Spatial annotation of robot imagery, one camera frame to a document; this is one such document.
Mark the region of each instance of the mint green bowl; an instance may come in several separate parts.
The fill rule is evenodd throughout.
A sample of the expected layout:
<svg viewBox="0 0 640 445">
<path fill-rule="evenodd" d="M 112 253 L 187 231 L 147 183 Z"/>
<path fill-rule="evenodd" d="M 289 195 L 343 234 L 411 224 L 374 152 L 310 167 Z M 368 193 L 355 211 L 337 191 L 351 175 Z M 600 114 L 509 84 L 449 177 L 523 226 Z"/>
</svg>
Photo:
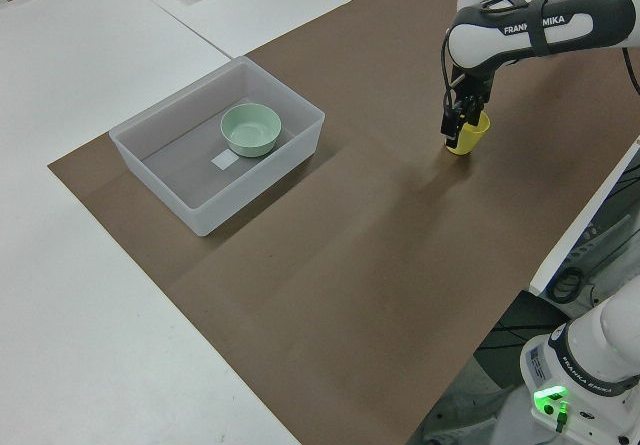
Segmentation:
<svg viewBox="0 0 640 445">
<path fill-rule="evenodd" d="M 269 153 L 282 131 L 276 112 L 258 103 L 244 103 L 227 111 L 220 123 L 229 148 L 243 157 L 261 157 Z"/>
</svg>

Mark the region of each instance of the translucent plastic container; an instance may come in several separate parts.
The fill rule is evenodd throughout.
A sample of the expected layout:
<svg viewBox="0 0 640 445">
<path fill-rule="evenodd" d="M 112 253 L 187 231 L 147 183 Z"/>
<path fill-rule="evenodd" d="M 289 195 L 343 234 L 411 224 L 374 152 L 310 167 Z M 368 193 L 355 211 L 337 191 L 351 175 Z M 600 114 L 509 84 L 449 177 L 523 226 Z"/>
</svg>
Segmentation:
<svg viewBox="0 0 640 445">
<path fill-rule="evenodd" d="M 228 149 L 220 120 L 240 103 L 261 103 L 282 121 L 259 158 Z M 324 113 L 245 57 L 114 127 L 127 166 L 199 236 L 205 236 L 316 150 Z"/>
</svg>

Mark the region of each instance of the brown paper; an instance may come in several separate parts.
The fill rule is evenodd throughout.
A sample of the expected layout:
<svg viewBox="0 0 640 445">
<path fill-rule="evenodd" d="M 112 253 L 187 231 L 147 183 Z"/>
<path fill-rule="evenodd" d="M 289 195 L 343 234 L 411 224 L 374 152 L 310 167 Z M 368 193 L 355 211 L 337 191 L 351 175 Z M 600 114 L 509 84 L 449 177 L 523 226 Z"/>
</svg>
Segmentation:
<svg viewBox="0 0 640 445">
<path fill-rule="evenodd" d="M 500 70 L 439 133 L 456 0 L 355 0 L 250 54 L 327 114 L 316 155 L 206 238 L 103 135 L 51 165 L 303 445 L 402 445 L 638 136 L 615 51 Z"/>
</svg>

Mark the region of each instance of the white label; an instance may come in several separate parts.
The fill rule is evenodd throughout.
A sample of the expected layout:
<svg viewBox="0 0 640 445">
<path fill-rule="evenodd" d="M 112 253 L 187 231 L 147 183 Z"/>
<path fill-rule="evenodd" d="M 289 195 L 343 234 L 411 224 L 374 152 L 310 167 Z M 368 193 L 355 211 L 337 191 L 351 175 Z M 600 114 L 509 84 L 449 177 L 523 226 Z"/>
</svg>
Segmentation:
<svg viewBox="0 0 640 445">
<path fill-rule="evenodd" d="M 238 155 L 236 155 L 235 153 L 233 153 L 231 150 L 226 149 L 224 152 L 222 152 L 216 158 L 211 160 L 211 163 L 213 163 L 215 166 L 217 166 L 220 170 L 226 170 L 233 163 L 235 163 L 235 161 L 238 160 L 239 158 L 240 157 Z"/>
</svg>

